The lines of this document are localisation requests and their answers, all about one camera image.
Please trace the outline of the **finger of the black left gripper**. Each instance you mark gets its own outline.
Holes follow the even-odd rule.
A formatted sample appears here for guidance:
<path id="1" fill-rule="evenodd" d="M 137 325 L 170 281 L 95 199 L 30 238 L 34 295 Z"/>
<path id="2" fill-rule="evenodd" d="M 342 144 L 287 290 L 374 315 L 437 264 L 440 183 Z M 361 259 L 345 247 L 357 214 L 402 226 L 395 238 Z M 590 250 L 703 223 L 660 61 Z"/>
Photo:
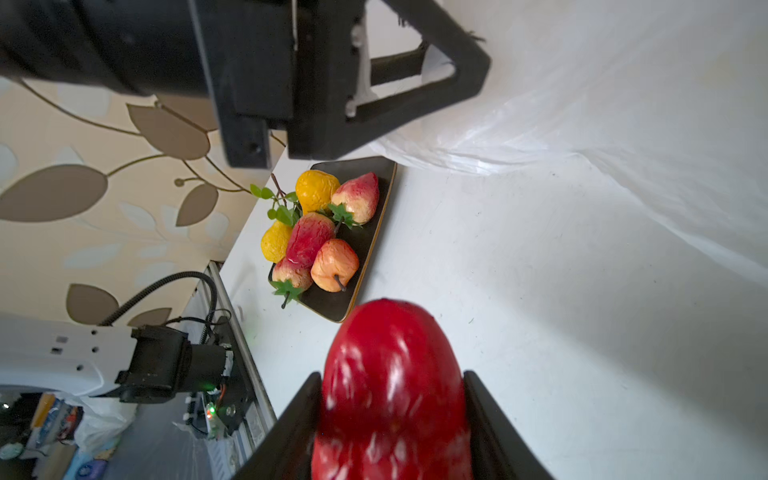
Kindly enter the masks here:
<path id="1" fill-rule="evenodd" d="M 433 1 L 389 1 L 387 5 L 417 30 L 424 41 L 453 64 L 439 81 L 368 103 L 353 96 L 344 105 L 344 120 L 367 139 L 376 139 L 415 119 L 476 96 L 491 59 L 478 41 Z"/>

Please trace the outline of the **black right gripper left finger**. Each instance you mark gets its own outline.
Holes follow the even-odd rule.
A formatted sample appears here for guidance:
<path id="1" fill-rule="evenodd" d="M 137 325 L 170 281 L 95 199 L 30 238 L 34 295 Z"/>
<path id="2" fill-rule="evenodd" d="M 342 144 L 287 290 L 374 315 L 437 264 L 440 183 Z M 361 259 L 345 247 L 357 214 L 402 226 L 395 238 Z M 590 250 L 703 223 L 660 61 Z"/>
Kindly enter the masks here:
<path id="1" fill-rule="evenodd" d="M 311 373 L 235 480 L 311 479 L 311 458 L 321 403 L 321 374 Z"/>

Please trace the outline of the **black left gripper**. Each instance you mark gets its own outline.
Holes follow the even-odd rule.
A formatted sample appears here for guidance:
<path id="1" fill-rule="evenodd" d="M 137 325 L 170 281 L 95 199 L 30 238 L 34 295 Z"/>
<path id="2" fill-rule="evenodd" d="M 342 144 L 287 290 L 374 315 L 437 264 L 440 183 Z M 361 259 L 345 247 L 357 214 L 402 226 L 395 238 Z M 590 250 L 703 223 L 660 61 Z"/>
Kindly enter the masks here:
<path id="1" fill-rule="evenodd" d="M 5 1 L 4 75 L 212 103 L 228 163 L 264 169 L 269 133 L 294 158 L 366 142 L 348 117 L 361 1 Z"/>

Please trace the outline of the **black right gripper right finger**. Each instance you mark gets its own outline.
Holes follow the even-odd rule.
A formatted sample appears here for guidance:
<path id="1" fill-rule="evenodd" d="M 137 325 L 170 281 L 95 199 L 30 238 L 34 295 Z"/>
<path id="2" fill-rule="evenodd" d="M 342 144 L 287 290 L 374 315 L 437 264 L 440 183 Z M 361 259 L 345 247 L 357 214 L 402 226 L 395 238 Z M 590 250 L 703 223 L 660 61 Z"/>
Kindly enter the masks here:
<path id="1" fill-rule="evenodd" d="M 474 371 L 463 374 L 475 479 L 553 480 Z"/>

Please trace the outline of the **dark red fake fruit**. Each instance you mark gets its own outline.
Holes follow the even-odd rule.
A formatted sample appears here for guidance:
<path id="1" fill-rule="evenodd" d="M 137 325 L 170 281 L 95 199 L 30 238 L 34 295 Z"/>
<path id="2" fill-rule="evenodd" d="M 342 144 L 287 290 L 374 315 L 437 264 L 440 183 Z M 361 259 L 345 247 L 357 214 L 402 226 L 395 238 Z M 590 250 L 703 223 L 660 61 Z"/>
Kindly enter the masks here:
<path id="1" fill-rule="evenodd" d="M 380 299 L 357 307 L 328 352 L 315 479 L 470 479 L 462 373 L 436 320 Z"/>

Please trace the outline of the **yellow fake pear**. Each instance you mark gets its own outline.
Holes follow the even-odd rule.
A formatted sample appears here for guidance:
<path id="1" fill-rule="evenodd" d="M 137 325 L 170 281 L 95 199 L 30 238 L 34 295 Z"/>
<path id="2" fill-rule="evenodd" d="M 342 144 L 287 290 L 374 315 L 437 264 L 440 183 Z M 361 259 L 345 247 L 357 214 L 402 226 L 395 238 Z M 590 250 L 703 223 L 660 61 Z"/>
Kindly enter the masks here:
<path id="1" fill-rule="evenodd" d="M 304 214 L 322 210 L 331 201 L 341 183 L 333 175 L 308 170 L 302 173 L 295 185 L 295 193 Z"/>

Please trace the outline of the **green fake leaves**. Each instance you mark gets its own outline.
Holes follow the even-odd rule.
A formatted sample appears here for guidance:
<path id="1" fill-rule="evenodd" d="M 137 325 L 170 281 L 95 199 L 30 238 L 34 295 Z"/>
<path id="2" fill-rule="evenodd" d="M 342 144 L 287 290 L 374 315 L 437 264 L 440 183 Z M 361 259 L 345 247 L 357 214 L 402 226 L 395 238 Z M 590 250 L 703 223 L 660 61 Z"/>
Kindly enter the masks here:
<path id="1" fill-rule="evenodd" d="M 270 220 L 294 227 L 303 215 L 297 193 L 283 189 L 274 173 L 270 175 L 270 181 L 271 186 L 259 187 L 251 184 L 250 193 L 258 200 L 264 200 L 269 204 L 267 216 Z"/>

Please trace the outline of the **red fake strawberry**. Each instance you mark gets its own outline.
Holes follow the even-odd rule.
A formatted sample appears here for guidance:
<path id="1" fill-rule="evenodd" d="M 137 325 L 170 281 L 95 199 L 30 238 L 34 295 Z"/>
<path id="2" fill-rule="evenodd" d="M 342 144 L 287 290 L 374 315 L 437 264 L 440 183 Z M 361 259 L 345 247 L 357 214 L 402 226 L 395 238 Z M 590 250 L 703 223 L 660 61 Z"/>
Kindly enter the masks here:
<path id="1" fill-rule="evenodd" d="M 337 223 L 350 229 L 362 227 L 376 214 L 379 198 L 378 177 L 370 172 L 342 184 L 326 209 Z"/>
<path id="2" fill-rule="evenodd" d="M 285 258 L 299 268 L 309 269 L 321 247 L 335 237 L 334 222 L 323 214 L 310 212 L 294 226 Z"/>

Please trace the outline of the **yellow fake lemon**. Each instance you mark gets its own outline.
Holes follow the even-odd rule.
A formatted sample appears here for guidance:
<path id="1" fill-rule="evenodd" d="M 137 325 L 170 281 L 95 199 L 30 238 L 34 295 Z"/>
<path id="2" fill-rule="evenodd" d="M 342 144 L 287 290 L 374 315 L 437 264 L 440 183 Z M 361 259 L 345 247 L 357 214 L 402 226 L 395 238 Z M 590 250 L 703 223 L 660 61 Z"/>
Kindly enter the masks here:
<path id="1" fill-rule="evenodd" d="M 291 226 L 279 220 L 266 230 L 262 236 L 260 248 L 268 262 L 276 264 L 285 257 L 292 230 Z"/>

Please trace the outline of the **red fake apple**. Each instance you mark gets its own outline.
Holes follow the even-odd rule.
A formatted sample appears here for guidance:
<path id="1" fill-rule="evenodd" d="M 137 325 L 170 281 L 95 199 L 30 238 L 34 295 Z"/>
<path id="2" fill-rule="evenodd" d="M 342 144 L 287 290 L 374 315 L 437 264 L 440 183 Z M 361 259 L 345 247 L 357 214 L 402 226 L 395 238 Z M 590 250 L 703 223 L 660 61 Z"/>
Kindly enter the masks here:
<path id="1" fill-rule="evenodd" d="M 314 283 L 326 292 L 345 291 L 360 266 L 358 255 L 344 240 L 334 238 L 318 251 L 311 268 Z"/>

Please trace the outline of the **white plastic bag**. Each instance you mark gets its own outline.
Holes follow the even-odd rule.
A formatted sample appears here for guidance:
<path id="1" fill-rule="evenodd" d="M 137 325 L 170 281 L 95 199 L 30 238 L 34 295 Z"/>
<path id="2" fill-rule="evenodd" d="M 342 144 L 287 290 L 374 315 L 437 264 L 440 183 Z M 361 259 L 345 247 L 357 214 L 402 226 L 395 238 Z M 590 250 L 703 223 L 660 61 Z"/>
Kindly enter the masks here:
<path id="1" fill-rule="evenodd" d="M 482 92 L 373 143 L 494 175 L 580 157 L 742 277 L 767 281 L 763 1 L 448 1 L 492 60 Z"/>

